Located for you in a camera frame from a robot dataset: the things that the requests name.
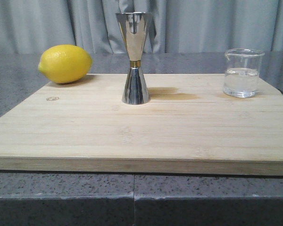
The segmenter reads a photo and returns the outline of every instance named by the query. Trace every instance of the jigger cup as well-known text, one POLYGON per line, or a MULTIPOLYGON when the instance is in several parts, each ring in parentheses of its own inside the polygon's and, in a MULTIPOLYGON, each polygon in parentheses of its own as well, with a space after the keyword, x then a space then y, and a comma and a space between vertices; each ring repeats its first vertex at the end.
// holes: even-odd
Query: jigger cup
POLYGON ((150 100, 141 68, 141 56, 149 31, 151 13, 116 13, 117 21, 130 60, 122 101, 140 105, 150 100))

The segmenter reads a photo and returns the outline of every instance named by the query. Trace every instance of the gray curtain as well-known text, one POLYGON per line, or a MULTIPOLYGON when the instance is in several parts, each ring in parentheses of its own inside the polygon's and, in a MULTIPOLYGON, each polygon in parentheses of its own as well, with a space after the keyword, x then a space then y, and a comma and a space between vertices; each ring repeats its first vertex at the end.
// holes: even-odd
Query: gray curtain
POLYGON ((283 50, 283 0, 0 0, 0 54, 124 53, 116 12, 153 13, 144 52, 283 50))

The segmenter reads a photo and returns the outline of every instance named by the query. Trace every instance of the clear liquid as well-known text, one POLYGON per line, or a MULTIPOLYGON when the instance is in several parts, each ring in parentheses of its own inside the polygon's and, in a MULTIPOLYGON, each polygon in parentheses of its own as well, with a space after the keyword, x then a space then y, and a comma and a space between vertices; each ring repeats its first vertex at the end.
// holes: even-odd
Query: clear liquid
POLYGON ((249 68, 230 68, 225 72, 223 91, 233 97, 252 97, 256 94, 259 73, 249 68))

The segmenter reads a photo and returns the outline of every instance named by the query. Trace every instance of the wooden cutting board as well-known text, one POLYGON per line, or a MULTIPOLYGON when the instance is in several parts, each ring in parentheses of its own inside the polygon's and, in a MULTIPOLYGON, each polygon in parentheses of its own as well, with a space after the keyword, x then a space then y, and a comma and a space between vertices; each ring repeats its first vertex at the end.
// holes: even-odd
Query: wooden cutting board
POLYGON ((283 96, 222 92, 223 74, 146 74, 151 101, 122 103, 125 74, 52 82, 0 118, 0 170, 283 175, 283 96))

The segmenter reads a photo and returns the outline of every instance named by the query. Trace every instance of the yellow lemon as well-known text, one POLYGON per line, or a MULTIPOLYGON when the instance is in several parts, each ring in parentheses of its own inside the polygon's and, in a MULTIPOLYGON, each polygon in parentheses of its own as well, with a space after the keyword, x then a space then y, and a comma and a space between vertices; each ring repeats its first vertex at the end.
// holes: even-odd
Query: yellow lemon
POLYGON ((84 77, 92 65, 92 58, 81 47, 58 45, 46 50, 38 70, 55 83, 69 83, 84 77))

